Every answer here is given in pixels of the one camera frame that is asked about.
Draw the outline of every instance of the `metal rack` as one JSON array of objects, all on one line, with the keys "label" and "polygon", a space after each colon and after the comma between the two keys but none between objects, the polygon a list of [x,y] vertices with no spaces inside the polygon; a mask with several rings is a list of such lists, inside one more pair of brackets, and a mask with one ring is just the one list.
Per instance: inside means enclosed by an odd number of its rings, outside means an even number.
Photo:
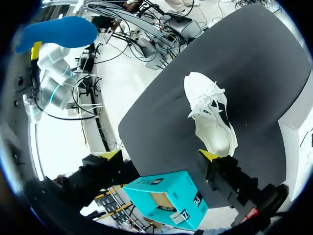
[{"label": "metal rack", "polygon": [[[111,192],[111,195],[120,207],[126,205],[116,191]],[[135,209],[135,205],[133,205],[131,208],[123,209],[123,211],[142,231],[146,233],[147,229],[152,227],[152,225],[149,225],[149,226],[143,225],[141,221],[133,214],[134,209]]]}]

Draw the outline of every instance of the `white shoe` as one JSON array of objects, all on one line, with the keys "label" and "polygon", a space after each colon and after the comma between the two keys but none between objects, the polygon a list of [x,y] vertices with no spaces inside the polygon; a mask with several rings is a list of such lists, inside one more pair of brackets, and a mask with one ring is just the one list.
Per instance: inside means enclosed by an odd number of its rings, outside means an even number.
[{"label": "white shoe", "polygon": [[233,156],[238,146],[233,127],[228,121],[225,89],[198,72],[185,77],[184,89],[196,123],[196,135],[207,150],[220,156]]}]

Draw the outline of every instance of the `black device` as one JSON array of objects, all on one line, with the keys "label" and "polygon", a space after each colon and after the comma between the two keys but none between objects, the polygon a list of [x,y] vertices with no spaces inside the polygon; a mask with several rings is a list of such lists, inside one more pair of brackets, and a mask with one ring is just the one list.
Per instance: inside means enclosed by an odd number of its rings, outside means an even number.
[{"label": "black device", "polygon": [[288,187],[284,184],[277,187],[269,184],[260,190],[258,179],[243,173],[235,158],[218,157],[204,150],[199,152],[209,163],[205,176],[207,183],[222,195],[231,208],[238,211],[231,226],[235,227],[254,217],[246,226],[245,234],[264,231],[270,225],[270,218],[287,198]]},{"label": "black device", "polygon": [[83,165],[70,177],[63,177],[61,183],[45,178],[46,190],[57,195],[69,207],[79,212],[88,206],[102,188],[129,184],[139,177],[131,161],[124,162],[122,151],[110,158],[89,155]]}]

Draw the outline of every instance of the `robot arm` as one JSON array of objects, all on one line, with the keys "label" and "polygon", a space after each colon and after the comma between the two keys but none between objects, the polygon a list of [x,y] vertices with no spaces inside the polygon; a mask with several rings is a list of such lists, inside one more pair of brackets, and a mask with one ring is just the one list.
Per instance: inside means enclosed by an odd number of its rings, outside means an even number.
[{"label": "robot arm", "polygon": [[[35,63],[32,60],[31,69],[36,71],[31,73],[33,92],[23,95],[25,110],[30,121],[39,122],[41,109],[44,110],[48,104],[53,104],[62,110],[68,103],[71,91],[80,77],[79,74],[72,72],[69,64],[64,60],[69,50],[57,46],[48,54],[40,56]],[[39,84],[39,69],[43,74],[41,84]]]}]

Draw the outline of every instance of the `black curved tabletop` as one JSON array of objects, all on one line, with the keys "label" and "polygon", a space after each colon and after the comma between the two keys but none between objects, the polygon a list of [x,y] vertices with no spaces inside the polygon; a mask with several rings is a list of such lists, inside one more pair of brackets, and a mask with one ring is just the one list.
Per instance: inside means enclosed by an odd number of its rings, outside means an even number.
[{"label": "black curved tabletop", "polygon": [[187,118],[184,77],[200,72],[225,88],[228,117],[242,171],[259,187],[286,179],[277,120],[301,93],[310,73],[292,33],[264,7],[251,4],[230,14],[191,43],[149,85],[119,125],[120,137],[141,176],[187,170],[209,208],[227,206],[206,184],[205,149]]}]

